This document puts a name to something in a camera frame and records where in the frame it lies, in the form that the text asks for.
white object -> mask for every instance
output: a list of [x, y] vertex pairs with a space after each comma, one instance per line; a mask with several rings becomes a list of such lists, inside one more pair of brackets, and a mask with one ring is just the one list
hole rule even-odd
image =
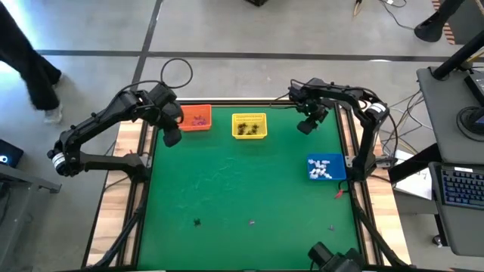
[[58, 124], [62, 120], [62, 104], [53, 110], [46, 110], [44, 117], [44, 123], [46, 124]]
[[471, 168], [464, 168], [464, 167], [454, 167], [455, 171], [462, 171], [462, 172], [468, 172], [472, 173], [473, 170]]
[[[410, 159], [412, 155], [405, 151], [397, 150], [395, 157], [398, 159], [396, 163], [398, 165], [405, 160]], [[426, 168], [398, 182], [395, 186], [395, 190], [432, 200], [432, 178], [430, 177], [429, 169]]]

orange basket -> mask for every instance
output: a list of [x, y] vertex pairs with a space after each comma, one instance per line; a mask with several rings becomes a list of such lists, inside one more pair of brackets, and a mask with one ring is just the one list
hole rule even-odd
[[181, 106], [183, 122], [178, 126], [182, 131], [204, 131], [212, 126], [212, 105]]

keyboard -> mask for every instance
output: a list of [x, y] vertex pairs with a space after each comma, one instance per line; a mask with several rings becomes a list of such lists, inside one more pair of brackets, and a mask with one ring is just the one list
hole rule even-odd
[[444, 204], [484, 209], [484, 171], [443, 166], [440, 169]]

shoe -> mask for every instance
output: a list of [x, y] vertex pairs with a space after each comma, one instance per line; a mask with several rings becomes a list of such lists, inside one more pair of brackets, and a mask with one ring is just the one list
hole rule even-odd
[[60, 76], [59, 76], [59, 79], [57, 80], [57, 82], [55, 82], [54, 84], [52, 84], [52, 88], [55, 90], [59, 84], [61, 83], [62, 79], [64, 79], [64, 73], [60, 73]]
[[59, 107], [53, 110], [46, 110], [44, 123], [47, 124], [58, 124], [62, 120], [62, 104], [59, 104]]

gray floor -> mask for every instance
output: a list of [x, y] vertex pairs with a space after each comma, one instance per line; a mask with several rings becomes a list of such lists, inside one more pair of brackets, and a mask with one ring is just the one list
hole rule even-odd
[[[105, 172], [59, 177], [45, 153], [69, 125], [103, 109], [113, 94], [133, 77], [158, 79], [166, 61], [148, 57], [142, 73], [135, 74], [138, 57], [100, 57], [107, 51], [139, 51], [157, 0], [3, 0], [34, 46], [67, 76], [59, 86], [64, 121], [59, 126], [42, 123], [42, 113], [29, 105], [24, 84], [15, 71], [0, 64], [0, 138], [25, 150], [20, 168], [33, 175], [62, 183], [58, 195], [42, 194], [33, 221], [23, 232], [16, 254], [18, 267], [35, 271], [74, 269], [80, 266], [95, 216]], [[255, 8], [242, 0], [165, 0], [154, 29], [150, 51], [249, 52], [291, 54], [449, 56], [459, 49], [445, 39], [429, 44], [412, 31], [398, 28], [377, 0], [364, 1], [352, 18], [352, 1], [270, 0]], [[394, 10], [403, 24], [415, 26], [433, 13], [430, 0], [408, 0]], [[93, 56], [68, 56], [84, 54]], [[290, 79], [314, 76], [339, 84], [375, 90], [393, 104], [416, 92], [415, 70], [438, 63], [336, 60], [266, 60], [189, 58], [193, 82], [178, 89], [179, 97], [276, 97], [287, 91]], [[170, 85], [183, 82], [188, 70], [173, 64], [165, 75]], [[423, 104], [415, 116], [429, 124]], [[116, 137], [113, 127], [83, 147], [104, 153]], [[434, 142], [425, 128], [405, 136], [417, 149]], [[482, 267], [483, 259], [451, 256], [447, 249], [430, 244], [435, 223], [422, 217], [402, 216], [413, 263], [419, 267]]]

